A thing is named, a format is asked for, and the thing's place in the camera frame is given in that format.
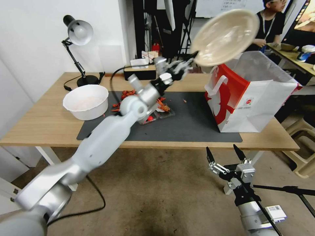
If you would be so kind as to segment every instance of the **hand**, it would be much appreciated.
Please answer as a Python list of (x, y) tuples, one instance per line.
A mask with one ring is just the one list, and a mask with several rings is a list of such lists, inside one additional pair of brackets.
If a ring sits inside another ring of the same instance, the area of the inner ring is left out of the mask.
[(253, 44), (256, 44), (258, 47), (262, 48), (266, 46), (267, 42), (264, 39), (254, 39)]

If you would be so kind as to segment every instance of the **plate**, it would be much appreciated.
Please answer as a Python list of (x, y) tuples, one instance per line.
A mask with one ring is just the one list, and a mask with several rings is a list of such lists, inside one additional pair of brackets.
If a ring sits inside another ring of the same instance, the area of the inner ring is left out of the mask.
[(209, 20), (192, 42), (191, 53), (199, 51), (195, 62), (201, 66), (225, 63), (252, 44), (259, 19), (249, 10), (231, 10)]

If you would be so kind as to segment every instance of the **black lamp base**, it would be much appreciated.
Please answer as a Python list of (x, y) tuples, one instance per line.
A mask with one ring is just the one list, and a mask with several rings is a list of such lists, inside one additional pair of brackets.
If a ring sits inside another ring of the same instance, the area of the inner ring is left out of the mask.
[(86, 81), (87, 83), (84, 83), (83, 78), (81, 77), (80, 79), (78, 79), (76, 84), (78, 85), (78, 87), (87, 85), (87, 84), (98, 84), (98, 78), (94, 75), (86, 75)]

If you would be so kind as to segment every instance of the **floor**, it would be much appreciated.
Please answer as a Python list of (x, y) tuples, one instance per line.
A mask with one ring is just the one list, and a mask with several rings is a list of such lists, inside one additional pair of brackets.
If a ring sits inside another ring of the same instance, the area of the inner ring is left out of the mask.
[[(54, 148), (62, 160), (75, 148)], [(233, 151), (213, 150), (220, 164), (237, 163)], [(41, 160), (16, 179), (23, 187), (42, 168)], [(265, 152), (256, 163), (254, 184), (315, 188), (314, 180), (291, 172), (283, 157)], [(205, 150), (118, 149), (89, 175), (106, 199), (106, 208), (89, 215), (64, 219), (48, 228), (48, 236), (69, 235), (245, 235), (234, 195), (224, 195), (225, 181), (207, 168)], [(292, 194), (258, 189), (264, 206), (280, 204), (287, 219), (278, 224), (283, 235), (313, 235), (314, 218)], [(315, 206), (315, 198), (307, 197)], [(63, 214), (101, 206), (87, 180), (74, 192)]]

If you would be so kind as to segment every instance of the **desk lamp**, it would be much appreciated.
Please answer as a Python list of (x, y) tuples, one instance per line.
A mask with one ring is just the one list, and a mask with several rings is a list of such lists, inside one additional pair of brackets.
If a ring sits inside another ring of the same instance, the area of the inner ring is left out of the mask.
[(62, 41), (62, 44), (67, 49), (69, 55), (71, 56), (72, 60), (74, 61), (75, 66), (80, 71), (82, 77), (78, 79), (76, 84), (78, 87), (87, 85), (87, 84), (99, 84), (99, 80), (94, 75), (85, 75), (85, 70), (81, 66), (81, 64), (74, 58), (72, 55), (69, 46), (71, 44), (75, 45), (85, 45), (87, 44), (92, 36), (93, 36), (93, 28), (92, 26), (82, 20), (76, 20), (70, 15), (66, 15), (63, 17), (63, 22), (68, 27), (68, 38)]

